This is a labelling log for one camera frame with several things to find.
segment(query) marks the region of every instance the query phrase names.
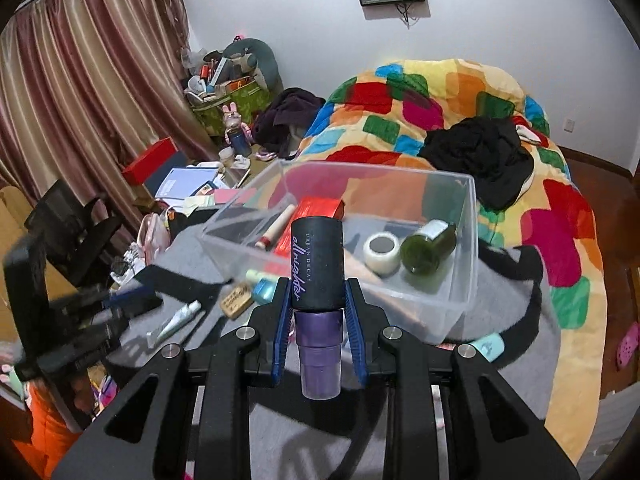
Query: bed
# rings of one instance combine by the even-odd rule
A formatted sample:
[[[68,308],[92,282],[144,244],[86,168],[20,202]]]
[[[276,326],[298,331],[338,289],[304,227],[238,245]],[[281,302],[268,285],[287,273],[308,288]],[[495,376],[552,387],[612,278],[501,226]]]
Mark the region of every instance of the bed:
[[[505,71],[460,59],[405,60],[337,88],[300,145],[300,160],[433,168],[417,156],[428,131],[463,118],[512,118],[538,137],[530,189],[495,212],[478,203],[479,237],[493,246],[534,245],[548,273],[562,329],[546,427],[576,463],[600,396],[607,300],[593,212],[571,180],[547,117]]]

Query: wall socket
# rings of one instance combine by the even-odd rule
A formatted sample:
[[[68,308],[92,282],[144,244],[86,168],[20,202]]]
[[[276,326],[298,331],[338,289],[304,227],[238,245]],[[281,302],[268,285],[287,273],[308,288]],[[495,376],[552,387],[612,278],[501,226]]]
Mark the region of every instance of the wall socket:
[[[575,121],[573,119],[565,119],[564,120],[564,125],[562,126],[562,129],[564,131],[566,131],[567,133],[573,133],[575,128]]]

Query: green bottle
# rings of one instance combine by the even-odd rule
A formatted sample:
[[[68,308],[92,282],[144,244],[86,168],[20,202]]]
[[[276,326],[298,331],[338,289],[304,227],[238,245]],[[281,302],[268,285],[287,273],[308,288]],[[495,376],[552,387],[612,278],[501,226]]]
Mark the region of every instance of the green bottle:
[[[431,220],[408,236],[400,246],[400,260],[417,276],[433,274],[456,248],[456,226]]]

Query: beige chair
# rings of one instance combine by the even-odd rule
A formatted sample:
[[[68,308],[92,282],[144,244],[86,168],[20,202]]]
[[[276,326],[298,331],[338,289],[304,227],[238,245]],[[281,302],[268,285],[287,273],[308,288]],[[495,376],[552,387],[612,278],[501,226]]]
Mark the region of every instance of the beige chair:
[[[23,236],[27,229],[24,221],[31,213],[31,205],[17,187],[0,189],[0,258]],[[45,271],[47,292],[50,299],[71,294],[76,288],[69,283],[49,262]],[[4,272],[0,266],[0,341],[14,341],[17,338],[14,318],[7,298]]]

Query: green storage box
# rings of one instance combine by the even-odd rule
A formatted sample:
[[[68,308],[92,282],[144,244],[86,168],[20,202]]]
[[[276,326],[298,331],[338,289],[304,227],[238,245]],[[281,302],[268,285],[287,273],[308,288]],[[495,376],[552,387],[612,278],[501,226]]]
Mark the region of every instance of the green storage box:
[[[252,81],[220,99],[191,108],[211,137],[223,136],[225,134],[225,124],[222,121],[222,106],[228,106],[231,102],[236,103],[238,111],[242,115],[242,120],[247,124],[251,124],[254,122],[256,112],[261,112],[269,106],[271,95],[268,91],[260,88],[257,82]]]

